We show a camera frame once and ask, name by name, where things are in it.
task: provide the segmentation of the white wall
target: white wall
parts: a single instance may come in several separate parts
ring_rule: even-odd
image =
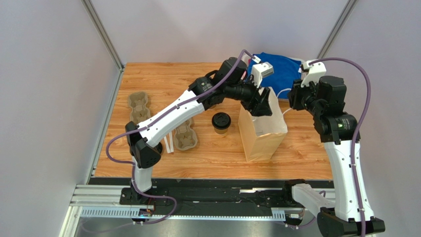
[[[123,63],[315,58],[346,0],[92,0]]]
[[[118,71],[81,1],[0,7],[1,236],[58,236]]]
[[[372,208],[386,223],[380,236],[421,231],[420,10],[416,0],[359,1],[328,53],[354,60],[372,82],[361,162]],[[361,74],[344,63],[326,66],[345,79],[345,110],[359,118],[366,95]]]

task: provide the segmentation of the black cup lid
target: black cup lid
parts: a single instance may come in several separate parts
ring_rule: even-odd
[[[212,125],[217,129],[227,129],[231,125],[231,118],[226,113],[217,113],[212,117]]]

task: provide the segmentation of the cardboard cup holder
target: cardboard cup holder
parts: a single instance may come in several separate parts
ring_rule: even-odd
[[[138,124],[151,118],[151,111],[147,106],[148,94],[146,92],[135,92],[128,96],[127,101],[131,108],[130,121]]]
[[[175,129],[174,145],[180,151],[191,149],[197,145],[196,132],[190,127],[192,119],[189,118]]]

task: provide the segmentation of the metal pole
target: metal pole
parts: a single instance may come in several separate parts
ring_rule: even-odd
[[[116,85],[115,85],[115,87],[113,89],[113,92],[112,92],[113,94],[112,94],[111,100],[108,103],[107,116],[105,117],[104,123],[102,124],[101,133],[99,134],[98,140],[96,142],[95,154],[93,156],[93,160],[92,160],[92,163],[91,163],[89,173],[87,174],[87,176],[85,178],[86,184],[89,182],[89,179],[92,176],[95,175],[96,165],[98,164],[98,161],[99,161],[99,155],[101,154],[102,145],[104,144],[105,135],[107,133],[108,124],[110,123],[111,114],[113,113],[114,105],[116,103],[117,94],[119,93],[119,88],[120,88],[120,85],[121,85],[123,74],[124,74],[124,69],[120,71],[119,78],[117,79]]]
[[[108,34],[105,31],[105,28],[102,25],[102,22],[99,19],[98,13],[96,13],[92,2],[90,0],[81,0],[81,1],[85,6],[86,11],[88,12],[88,15],[92,19],[92,22],[95,25],[99,35],[101,36],[102,40],[104,41],[104,44],[107,47],[107,50],[111,55],[111,58],[114,60],[114,63],[120,69],[120,71],[122,71],[123,68],[124,68],[124,65],[123,65],[116,49],[114,48],[113,44],[111,43],[111,40],[108,37]]]
[[[339,32],[341,31],[342,27],[344,26],[346,20],[351,15],[352,10],[354,9],[355,5],[357,4],[358,0],[348,0],[345,7],[342,10],[339,18],[337,19],[334,27],[332,28],[331,33],[329,34],[328,38],[326,39],[325,44],[323,45],[322,49],[320,50],[317,58],[324,58],[328,54],[329,49],[331,48],[333,42],[335,41],[336,37],[338,36]]]

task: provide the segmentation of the gray floor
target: gray floor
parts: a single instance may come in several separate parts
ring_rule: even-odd
[[[312,218],[310,213],[304,218],[307,223]],[[108,230],[126,223],[130,219],[90,218],[81,219],[84,227],[90,231]],[[317,223],[301,229],[291,230],[267,221],[204,221],[204,220],[165,220],[153,225],[127,226],[103,234],[90,234],[78,230],[77,237],[321,237]]]

